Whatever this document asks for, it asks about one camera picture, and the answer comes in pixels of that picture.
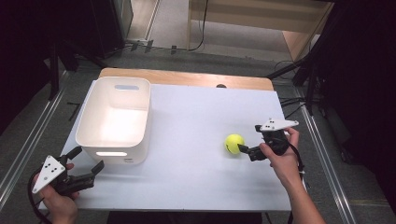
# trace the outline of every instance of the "hand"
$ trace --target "hand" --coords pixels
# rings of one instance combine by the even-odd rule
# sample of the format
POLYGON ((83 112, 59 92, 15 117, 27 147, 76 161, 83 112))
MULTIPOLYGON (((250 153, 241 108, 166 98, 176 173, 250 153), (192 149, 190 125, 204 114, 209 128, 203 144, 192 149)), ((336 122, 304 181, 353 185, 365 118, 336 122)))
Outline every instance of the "hand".
MULTIPOLYGON (((287 135, 289 142, 297 148, 300 134, 292 128, 285 129, 285 131, 290 135, 287 135)), ((277 156, 265 143, 260 144, 260 149, 268 160, 270 160, 271 167, 274 168, 277 177, 286 190, 292 188, 293 185, 302 183, 298 171, 297 156, 291 147, 289 147, 282 156, 277 156)))
MULTIPOLYGON (((74 167, 73 163, 66 165, 66 169, 70 170, 74 167)), ((39 192, 40 197, 43 198, 44 204, 52 214, 52 223, 75 223, 78 209, 73 201, 79 195, 78 192, 72 194, 72 198, 62 196, 55 191, 51 185, 47 185, 39 192)))

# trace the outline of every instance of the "person's left hand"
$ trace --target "person's left hand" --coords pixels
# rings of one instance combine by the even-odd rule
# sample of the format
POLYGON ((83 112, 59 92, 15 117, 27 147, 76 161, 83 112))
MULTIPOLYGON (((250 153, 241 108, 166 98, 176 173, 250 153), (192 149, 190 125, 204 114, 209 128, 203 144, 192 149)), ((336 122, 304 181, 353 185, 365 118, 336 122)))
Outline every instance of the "person's left hand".
MULTIPOLYGON (((73 167, 73 163, 66 165, 67 170, 70 170, 73 167)), ((69 198, 60 195, 51 185, 47 185, 39 191, 39 195, 43 198, 44 205, 47 206, 52 214, 52 223, 75 223, 78 208, 74 200, 78 197, 78 192, 73 193, 72 198, 69 198)))

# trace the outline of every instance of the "storage container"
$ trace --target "storage container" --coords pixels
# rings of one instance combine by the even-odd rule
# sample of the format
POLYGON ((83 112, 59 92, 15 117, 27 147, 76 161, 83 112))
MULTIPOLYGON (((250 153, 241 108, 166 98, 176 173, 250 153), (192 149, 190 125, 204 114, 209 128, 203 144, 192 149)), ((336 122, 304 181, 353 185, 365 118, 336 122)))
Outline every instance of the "storage container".
POLYGON ((95 160, 138 164, 148 153, 150 83, 137 77, 101 77, 86 100, 76 141, 95 160))

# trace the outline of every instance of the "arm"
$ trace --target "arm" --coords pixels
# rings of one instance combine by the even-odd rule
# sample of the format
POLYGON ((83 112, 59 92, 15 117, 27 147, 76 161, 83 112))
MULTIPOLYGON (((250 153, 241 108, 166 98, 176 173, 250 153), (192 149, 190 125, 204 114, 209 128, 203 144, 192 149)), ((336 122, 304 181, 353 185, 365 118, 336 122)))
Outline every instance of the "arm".
MULTIPOLYGON (((290 134, 290 143, 297 147, 299 133, 292 128, 288 128, 285 131, 290 134)), ((294 222, 297 224, 325 223, 318 209, 305 191, 297 168, 297 156, 292 149, 289 147, 282 156, 277 156, 273 150, 264 143, 260 144, 260 149, 270 160, 271 166, 274 168, 277 177, 289 194, 294 222)))
MULTIPOLYGON (((66 168, 72 169, 73 163, 67 164, 66 168)), ((44 204, 52 214, 53 224, 74 224, 77 219, 78 209, 73 199, 76 199, 78 192, 73 193, 72 198, 62 196, 55 191, 51 185, 47 185, 39 192, 44 204)))

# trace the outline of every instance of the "yellow ball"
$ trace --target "yellow ball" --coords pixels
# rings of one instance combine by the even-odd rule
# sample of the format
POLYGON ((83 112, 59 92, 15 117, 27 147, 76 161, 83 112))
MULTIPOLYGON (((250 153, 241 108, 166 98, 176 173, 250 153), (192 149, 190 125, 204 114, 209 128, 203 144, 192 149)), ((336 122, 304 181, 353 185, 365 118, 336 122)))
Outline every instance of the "yellow ball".
POLYGON ((245 141, 244 138, 237 133, 228 135, 224 142, 225 149, 233 154, 238 154, 240 152, 238 144, 244 145, 245 141))

